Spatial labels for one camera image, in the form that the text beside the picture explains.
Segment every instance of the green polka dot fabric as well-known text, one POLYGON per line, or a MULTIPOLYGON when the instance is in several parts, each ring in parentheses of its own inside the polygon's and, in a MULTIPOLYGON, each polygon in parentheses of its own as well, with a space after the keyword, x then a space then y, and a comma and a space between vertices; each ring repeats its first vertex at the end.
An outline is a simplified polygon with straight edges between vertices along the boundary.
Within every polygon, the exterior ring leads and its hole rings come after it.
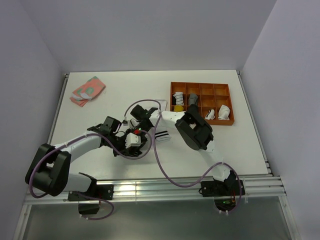
POLYGON ((88 101, 97 97, 105 87, 106 85, 97 76, 94 76, 74 90, 70 100, 78 106, 83 107, 88 101))

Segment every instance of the orange tray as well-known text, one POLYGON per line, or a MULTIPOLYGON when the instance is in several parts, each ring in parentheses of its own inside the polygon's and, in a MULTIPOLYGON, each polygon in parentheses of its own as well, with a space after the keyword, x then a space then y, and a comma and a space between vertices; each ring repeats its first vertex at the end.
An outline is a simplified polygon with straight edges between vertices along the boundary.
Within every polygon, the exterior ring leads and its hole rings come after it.
POLYGON ((210 125, 231 126, 234 124, 235 117, 228 84, 171 82, 170 90, 171 111, 174 111, 175 106, 172 105, 172 97, 176 92, 183 92, 183 108, 185 111, 190 107, 188 105, 190 94, 196 94, 198 96, 198 111, 203 118, 205 118, 211 109, 214 109, 215 119, 206 120, 210 125), (230 108, 229 120, 218 119, 218 112, 222 105, 226 105, 230 108))

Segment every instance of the white sock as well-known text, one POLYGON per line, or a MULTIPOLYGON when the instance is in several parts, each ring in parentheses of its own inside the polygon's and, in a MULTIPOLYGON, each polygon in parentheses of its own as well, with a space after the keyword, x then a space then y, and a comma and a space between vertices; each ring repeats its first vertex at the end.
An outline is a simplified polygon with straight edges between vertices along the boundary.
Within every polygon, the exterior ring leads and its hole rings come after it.
POLYGON ((207 113, 207 115, 205 116, 205 120, 213 120, 213 119, 215 119, 215 110, 214 109, 211 109, 208 113, 207 113))
POLYGON ((222 105, 219 110, 219 120, 229 120, 230 108, 226 105, 222 105))
POLYGON ((72 97, 75 99, 75 100, 78 100, 78 101, 81 101, 81 100, 84 100, 84 98, 80 97, 80 96, 77 96, 75 95, 74 93, 71 93, 72 97))
POLYGON ((174 95, 175 105, 184 105, 184 93, 182 91, 177 91, 174 95))
POLYGON ((158 143, 166 142, 166 141, 169 141, 171 139, 171 136, 169 135, 169 133, 167 131, 167 128, 162 127, 162 126, 158 126, 156 128, 154 136, 155 136, 155 140, 158 143))

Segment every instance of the white tabletop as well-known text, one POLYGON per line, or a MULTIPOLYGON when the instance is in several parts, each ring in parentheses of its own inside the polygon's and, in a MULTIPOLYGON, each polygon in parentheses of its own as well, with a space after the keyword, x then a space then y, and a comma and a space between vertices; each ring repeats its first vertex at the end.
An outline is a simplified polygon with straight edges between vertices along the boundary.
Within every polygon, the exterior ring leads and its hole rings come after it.
MULTIPOLYGON (((248 106, 235 70, 193 71, 125 71, 70 73, 56 120, 51 144, 66 142, 84 133, 87 128, 103 123, 107 116, 123 120, 127 107, 141 99, 166 99, 170 110, 170 82, 228 84, 235 122, 232 126, 213 125, 216 147, 239 175, 267 174, 267 167, 258 142, 248 106), (97 76, 105 85, 103 92, 84 107, 69 99, 73 90, 97 76)), ((156 107, 155 103, 141 103, 156 107)), ((201 176, 212 164, 184 143, 175 129, 172 139, 157 145, 163 168, 171 177, 201 176)), ((71 164, 71 173, 83 172, 101 180, 163 178, 153 149, 146 157, 128 160, 113 157, 113 151, 101 147, 86 153, 71 164)))

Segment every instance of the white wall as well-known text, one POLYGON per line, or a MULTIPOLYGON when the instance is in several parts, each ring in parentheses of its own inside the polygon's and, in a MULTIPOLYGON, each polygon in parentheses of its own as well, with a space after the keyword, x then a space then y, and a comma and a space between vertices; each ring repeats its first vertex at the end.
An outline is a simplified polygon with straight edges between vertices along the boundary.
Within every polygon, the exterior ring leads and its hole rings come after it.
POLYGON ((9 240, 27 189, 25 175, 48 139, 63 76, 17 0, 1 0, 0 33, 0 238, 9 240))
POLYGON ((319 0, 278 0, 242 74, 304 240, 320 238, 319 9, 319 0))
POLYGON ((276 0, 20 0, 65 72, 242 69, 276 0))

